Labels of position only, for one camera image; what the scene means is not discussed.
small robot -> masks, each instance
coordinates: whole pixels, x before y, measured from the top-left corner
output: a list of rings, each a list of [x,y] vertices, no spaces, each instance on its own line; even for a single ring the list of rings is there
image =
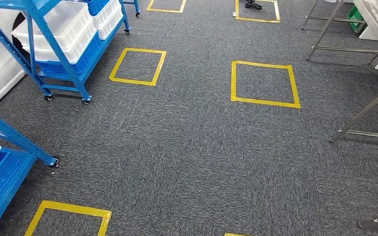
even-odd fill
[[[261,10],[261,5],[254,3],[255,0],[246,0],[246,8],[256,8],[257,10]]]

yellow floor marking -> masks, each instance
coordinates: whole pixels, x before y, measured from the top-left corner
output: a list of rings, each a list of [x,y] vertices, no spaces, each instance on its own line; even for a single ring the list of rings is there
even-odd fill
[[[246,235],[236,235],[236,234],[225,233],[224,236],[246,236]]]
[[[182,5],[180,6],[179,10],[165,10],[165,9],[153,9],[151,8],[153,6],[154,0],[150,0],[149,5],[147,6],[148,11],[161,11],[161,12],[171,12],[171,13],[182,13],[183,8],[185,8],[186,0],[182,1]]]
[[[40,206],[38,207],[37,212],[34,215],[30,225],[28,226],[27,231],[25,232],[25,236],[31,236],[34,233],[35,228],[44,212],[45,209],[54,209],[54,210],[63,210],[78,214],[84,215],[92,215],[102,217],[102,223],[99,227],[98,236],[104,236],[106,233],[106,228],[108,227],[109,219],[111,218],[112,212],[110,210],[102,210],[87,206],[77,206],[72,204],[66,203],[58,203],[52,201],[42,201]]]
[[[123,79],[123,78],[115,78],[115,74],[117,73],[118,68],[120,67],[121,62],[123,61],[123,59],[125,57],[125,54],[128,51],[161,54],[160,61],[157,64],[156,71],[155,71],[153,79],[151,81],[140,81],[140,80],[130,80],[130,79]],[[159,76],[160,71],[161,71],[161,67],[163,66],[165,58],[166,58],[166,51],[143,49],[143,48],[125,48],[123,50],[123,52],[121,53],[120,57],[118,58],[118,61],[115,64],[114,68],[112,69],[111,75],[109,75],[109,79],[112,80],[112,81],[115,81],[115,82],[137,84],[137,85],[155,86],[156,82],[157,82],[157,79],[158,79],[158,76]]]
[[[239,0],[235,0],[235,12],[236,12],[235,19],[241,20],[241,21],[255,21],[255,22],[265,22],[265,23],[280,23],[280,14],[279,14],[278,1],[277,0],[260,0],[260,1],[272,2],[273,3],[273,5],[275,6],[276,20],[264,20],[264,19],[240,17],[240,4],[239,4]]]
[[[237,91],[236,91],[237,64],[287,70],[289,74],[290,88],[292,89],[293,103],[237,97]],[[295,83],[295,77],[293,76],[293,68],[291,65],[263,64],[263,63],[242,61],[242,60],[233,60],[231,62],[231,101],[250,102],[250,103],[256,103],[256,104],[281,106],[281,107],[292,107],[292,108],[298,108],[298,109],[301,108],[301,105],[299,103],[298,90],[296,88],[296,83]]]

blue shelving unit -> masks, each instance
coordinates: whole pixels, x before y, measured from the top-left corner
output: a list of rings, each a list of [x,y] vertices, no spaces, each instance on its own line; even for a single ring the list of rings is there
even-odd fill
[[[34,82],[39,86],[39,88],[44,94],[44,97],[48,101],[53,100],[53,93],[51,92],[51,89],[59,89],[59,90],[78,92],[82,96],[82,102],[84,104],[89,104],[90,100],[92,99],[92,96],[88,94],[84,86],[88,76],[92,72],[96,63],[99,61],[100,57],[102,56],[108,44],[112,41],[112,38],[114,37],[115,33],[117,32],[117,30],[119,29],[122,23],[125,24],[125,32],[129,33],[130,27],[128,24],[128,18],[126,16],[124,3],[123,3],[123,0],[119,0],[122,6],[121,11],[123,13],[123,18],[118,23],[115,30],[111,32],[109,37],[101,41],[101,43],[99,43],[98,49],[96,53],[94,54],[92,62],[89,63],[89,67],[87,68],[86,72],[81,75],[77,75],[75,71],[73,70],[72,65],[68,62],[67,58],[62,52],[62,49],[60,48],[56,39],[51,34],[50,29],[48,28],[47,23],[44,20],[44,16],[59,2],[60,0],[0,0],[0,8],[20,10],[25,13],[27,25],[28,25],[30,48],[34,48],[34,41],[32,40],[33,39],[32,20],[34,19],[35,23],[40,28],[41,32],[43,33],[43,35],[49,42],[56,56],[59,58],[60,63],[63,65],[65,73],[51,73],[51,75],[46,75],[43,72],[36,73],[34,50],[31,50],[30,60],[28,61],[22,56],[22,54],[18,51],[18,49],[12,44],[11,40],[9,40],[5,36],[5,34],[2,32],[1,29],[0,29],[0,42],[14,56],[14,58],[19,62],[19,64],[23,67],[23,69],[29,74],[29,76],[34,80]],[[69,86],[48,84],[45,82],[45,78],[68,80],[68,81],[73,82],[74,86],[69,87]]]
[[[23,150],[0,150],[0,217],[36,158],[48,166],[58,166],[59,160],[47,154],[22,134],[0,119],[0,138],[18,145]]]

floor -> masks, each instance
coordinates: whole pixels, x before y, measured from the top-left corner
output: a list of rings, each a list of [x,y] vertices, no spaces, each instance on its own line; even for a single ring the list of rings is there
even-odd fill
[[[0,220],[23,235],[43,200],[112,211],[106,235],[378,236],[356,229],[378,216],[378,139],[343,136],[346,120],[378,95],[370,55],[317,51],[324,22],[300,25],[311,0],[278,0],[280,23],[236,20],[234,1],[187,0],[182,13],[126,6],[131,34],[114,38],[86,88],[44,101],[24,78],[0,117],[52,155],[36,161]],[[152,8],[179,9],[180,0]],[[275,20],[271,2],[240,16]],[[322,3],[317,15],[333,5]],[[346,15],[350,5],[343,9]],[[334,23],[325,45],[378,49]],[[109,79],[124,48],[166,51],[156,86]],[[160,54],[128,52],[115,77],[150,81]],[[301,108],[230,100],[231,62],[292,65]],[[237,66],[237,96],[293,103],[287,70]],[[356,126],[378,131],[378,108]],[[96,235],[102,218],[46,209],[34,235]]]

white plastic bin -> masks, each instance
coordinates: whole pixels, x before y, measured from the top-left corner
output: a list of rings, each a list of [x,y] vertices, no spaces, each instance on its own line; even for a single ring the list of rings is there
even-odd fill
[[[90,20],[85,28],[82,28],[81,35],[74,45],[70,48],[66,48],[63,52],[67,60],[71,64],[76,64],[79,60],[86,47],[89,45],[90,41],[96,34],[96,28],[93,21]],[[30,48],[23,47],[27,52],[30,52]],[[60,61],[59,58],[54,53],[53,49],[41,49],[35,48],[35,60],[37,61]]]
[[[105,40],[122,17],[123,14],[119,1],[110,0],[96,16],[93,16],[99,39]]]
[[[85,2],[60,1],[44,16],[47,25],[63,51],[72,48],[83,28],[88,26],[92,16]],[[51,49],[44,35],[33,21],[34,47]],[[12,35],[20,40],[24,47],[29,47],[27,21],[23,21]]]
[[[116,12],[101,29],[98,29],[99,39],[105,40],[112,32],[112,30],[114,30],[114,28],[117,26],[122,17],[123,14],[121,12]]]
[[[121,4],[118,0],[110,0],[96,16],[92,16],[96,29],[102,29],[116,12],[121,12]]]

